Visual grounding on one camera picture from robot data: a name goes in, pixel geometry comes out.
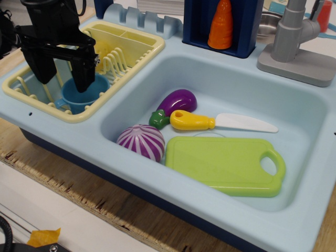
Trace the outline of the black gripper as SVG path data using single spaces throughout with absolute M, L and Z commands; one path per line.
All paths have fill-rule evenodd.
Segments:
M 79 30 L 74 1 L 21 1 L 31 25 L 16 26 L 21 49 L 30 69 L 42 84 L 57 73 L 54 59 L 67 60 L 79 93 L 95 81 L 96 41 Z

